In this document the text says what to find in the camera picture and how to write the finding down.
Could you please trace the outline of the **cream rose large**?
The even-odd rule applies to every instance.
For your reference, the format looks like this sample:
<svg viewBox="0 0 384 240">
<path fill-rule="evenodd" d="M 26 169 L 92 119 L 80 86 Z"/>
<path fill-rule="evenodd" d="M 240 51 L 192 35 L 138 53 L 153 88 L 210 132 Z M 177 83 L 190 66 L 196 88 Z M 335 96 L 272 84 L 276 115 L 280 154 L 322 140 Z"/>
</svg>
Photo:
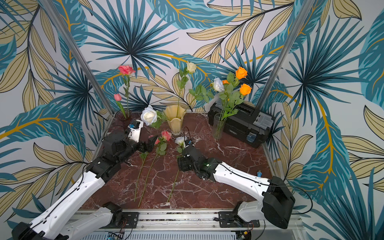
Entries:
<svg viewBox="0 0 384 240">
<path fill-rule="evenodd" d="M 192 62 L 187 62 L 185 68 L 179 69 L 179 79 L 177 80 L 179 98 L 181 98 L 180 93 L 185 90 L 187 82 L 190 80 L 192 74 L 195 73 L 196 69 L 197 65 Z"/>
</svg>

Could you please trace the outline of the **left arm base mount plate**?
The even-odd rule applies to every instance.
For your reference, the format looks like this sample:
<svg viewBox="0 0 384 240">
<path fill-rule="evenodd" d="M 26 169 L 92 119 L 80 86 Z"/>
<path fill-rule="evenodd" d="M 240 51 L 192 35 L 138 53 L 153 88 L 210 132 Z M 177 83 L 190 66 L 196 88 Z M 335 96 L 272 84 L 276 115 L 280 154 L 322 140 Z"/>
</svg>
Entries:
<svg viewBox="0 0 384 240">
<path fill-rule="evenodd" d="M 116 226 L 120 229 L 136 229 L 139 212 L 121 212 L 117 215 Z"/>
</svg>

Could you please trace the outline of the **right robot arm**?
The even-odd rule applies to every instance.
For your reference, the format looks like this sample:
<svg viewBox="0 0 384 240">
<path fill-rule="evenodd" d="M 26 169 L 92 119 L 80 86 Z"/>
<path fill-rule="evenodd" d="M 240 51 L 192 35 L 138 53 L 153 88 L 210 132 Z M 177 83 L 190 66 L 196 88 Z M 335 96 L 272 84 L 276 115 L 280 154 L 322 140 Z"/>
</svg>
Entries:
<svg viewBox="0 0 384 240">
<path fill-rule="evenodd" d="M 229 185 L 256 199 L 234 208 L 233 213 L 243 222 L 266 220 L 280 229 L 288 228 L 296 200 L 281 178 L 250 175 L 223 161 L 205 157 L 193 145 L 182 151 L 177 162 L 182 172 L 193 171 L 202 180 Z"/>
</svg>

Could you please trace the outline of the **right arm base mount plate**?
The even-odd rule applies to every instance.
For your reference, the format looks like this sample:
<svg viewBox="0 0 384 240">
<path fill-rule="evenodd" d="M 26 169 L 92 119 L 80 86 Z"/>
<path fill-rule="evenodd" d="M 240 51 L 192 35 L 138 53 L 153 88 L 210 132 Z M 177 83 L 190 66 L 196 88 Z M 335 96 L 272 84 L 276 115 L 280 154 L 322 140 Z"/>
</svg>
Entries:
<svg viewBox="0 0 384 240">
<path fill-rule="evenodd" d="M 221 228 L 252 229 L 260 227 L 260 222 L 258 220 L 246 222 L 233 212 L 218 212 L 218 217 L 215 217 L 214 220 L 219 222 Z"/>
</svg>

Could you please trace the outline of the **pink tulip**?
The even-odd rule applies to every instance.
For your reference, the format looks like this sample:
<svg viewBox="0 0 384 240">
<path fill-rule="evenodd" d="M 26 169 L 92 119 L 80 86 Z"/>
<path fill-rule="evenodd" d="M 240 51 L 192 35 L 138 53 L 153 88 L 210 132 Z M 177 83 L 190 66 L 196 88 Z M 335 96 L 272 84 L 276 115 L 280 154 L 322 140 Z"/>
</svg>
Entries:
<svg viewBox="0 0 384 240">
<path fill-rule="evenodd" d="M 123 105 L 121 103 L 122 96 L 120 94 L 114 94 L 114 99 L 115 99 L 117 105 L 119 106 L 120 111 L 122 112 L 124 118 L 127 119 L 128 117 L 127 117 L 126 111 L 125 111 L 125 109 L 124 109 L 124 107 L 123 107 Z"/>
</svg>

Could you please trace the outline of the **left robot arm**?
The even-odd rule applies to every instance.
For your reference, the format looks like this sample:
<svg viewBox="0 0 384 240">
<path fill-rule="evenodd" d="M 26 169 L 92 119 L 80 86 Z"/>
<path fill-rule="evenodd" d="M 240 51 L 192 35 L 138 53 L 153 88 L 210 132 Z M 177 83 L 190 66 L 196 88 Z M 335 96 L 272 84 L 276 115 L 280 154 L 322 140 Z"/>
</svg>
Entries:
<svg viewBox="0 0 384 240">
<path fill-rule="evenodd" d="M 104 186 L 136 152 L 151 152 L 157 136 L 140 141 L 140 129 L 114 131 L 102 143 L 103 152 L 86 166 L 80 179 L 51 207 L 30 223 L 20 222 L 12 230 L 14 240 L 80 240 L 109 224 L 119 225 L 122 210 L 108 203 L 93 214 L 69 223 L 77 210 Z"/>
</svg>

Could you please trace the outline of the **white rose top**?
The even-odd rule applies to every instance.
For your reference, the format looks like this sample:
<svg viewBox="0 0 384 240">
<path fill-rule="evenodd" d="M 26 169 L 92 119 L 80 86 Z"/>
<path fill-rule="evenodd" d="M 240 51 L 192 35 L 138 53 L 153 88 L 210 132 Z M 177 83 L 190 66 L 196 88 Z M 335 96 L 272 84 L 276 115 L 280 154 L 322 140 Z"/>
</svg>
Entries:
<svg viewBox="0 0 384 240">
<path fill-rule="evenodd" d="M 189 93 L 194 97 L 196 101 L 204 101 L 205 103 L 209 103 L 214 97 L 215 93 L 220 93 L 225 90 L 223 81 L 219 78 L 215 78 L 215 80 L 210 83 L 208 87 L 203 85 L 198 85 L 194 90 L 189 90 Z"/>
</svg>

